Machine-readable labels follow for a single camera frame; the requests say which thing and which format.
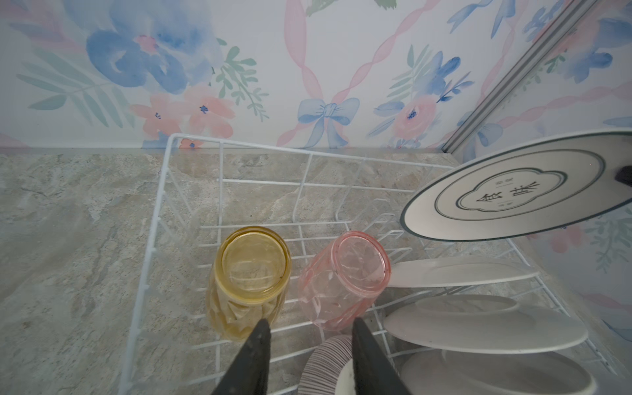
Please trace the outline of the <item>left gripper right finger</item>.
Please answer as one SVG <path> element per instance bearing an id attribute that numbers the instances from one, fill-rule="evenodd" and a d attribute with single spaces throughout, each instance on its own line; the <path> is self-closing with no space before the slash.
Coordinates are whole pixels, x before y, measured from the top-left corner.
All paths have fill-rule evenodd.
<path id="1" fill-rule="evenodd" d="M 410 394 L 361 318 L 352 325 L 352 360 L 356 394 Z"/>

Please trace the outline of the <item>white plate green red rim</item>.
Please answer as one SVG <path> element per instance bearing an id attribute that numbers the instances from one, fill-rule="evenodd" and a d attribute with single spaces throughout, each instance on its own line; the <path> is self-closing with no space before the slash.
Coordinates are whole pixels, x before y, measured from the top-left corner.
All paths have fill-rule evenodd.
<path id="1" fill-rule="evenodd" d="M 555 352 L 589 337 L 578 319 L 487 295 L 421 299 L 390 314 L 384 328 L 392 336 L 419 346 L 492 355 Z"/>

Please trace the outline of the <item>white plate gold rim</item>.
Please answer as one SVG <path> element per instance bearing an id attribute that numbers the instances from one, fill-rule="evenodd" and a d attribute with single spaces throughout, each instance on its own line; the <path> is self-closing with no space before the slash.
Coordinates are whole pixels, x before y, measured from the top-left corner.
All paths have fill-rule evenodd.
<path id="1" fill-rule="evenodd" d="M 396 263 L 388 283 L 391 288 L 441 288 L 476 286 L 530 279 L 539 271 L 523 263 L 500 258 L 462 256 Z"/>

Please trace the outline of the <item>white plate dark rim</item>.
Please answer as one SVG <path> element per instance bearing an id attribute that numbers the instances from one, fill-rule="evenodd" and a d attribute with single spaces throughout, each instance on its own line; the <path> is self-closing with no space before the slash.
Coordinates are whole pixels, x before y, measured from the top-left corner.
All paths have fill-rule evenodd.
<path id="1" fill-rule="evenodd" d="M 573 225 L 631 202 L 616 181 L 631 166 L 631 131 L 541 138 L 469 161 L 404 207 L 408 233 L 438 241 L 502 240 Z"/>

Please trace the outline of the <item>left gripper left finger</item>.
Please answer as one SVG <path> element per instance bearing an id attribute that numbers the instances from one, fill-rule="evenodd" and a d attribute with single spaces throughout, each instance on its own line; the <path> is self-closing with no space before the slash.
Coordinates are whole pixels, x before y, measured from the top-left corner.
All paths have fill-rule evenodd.
<path id="1" fill-rule="evenodd" d="M 268 393 L 271 329 L 260 319 L 212 395 L 257 395 Z"/>

